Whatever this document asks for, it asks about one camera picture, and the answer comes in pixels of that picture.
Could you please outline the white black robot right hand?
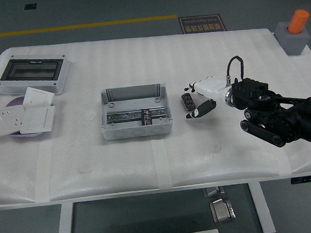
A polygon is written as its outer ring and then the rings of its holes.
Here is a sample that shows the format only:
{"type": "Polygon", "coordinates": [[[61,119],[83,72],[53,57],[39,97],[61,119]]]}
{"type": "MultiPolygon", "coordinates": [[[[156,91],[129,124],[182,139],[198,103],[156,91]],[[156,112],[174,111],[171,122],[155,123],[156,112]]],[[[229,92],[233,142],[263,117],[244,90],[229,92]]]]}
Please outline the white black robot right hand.
{"type": "Polygon", "coordinates": [[[184,89],[181,98],[184,102],[185,108],[189,113],[186,115],[187,119],[199,118],[211,112],[217,106],[217,101],[225,103],[226,105],[233,106],[232,103],[232,88],[226,86],[226,82],[220,78],[208,77],[204,80],[189,84],[184,89]],[[187,92],[191,90],[207,98],[201,105],[196,107],[192,97],[187,92]]]}

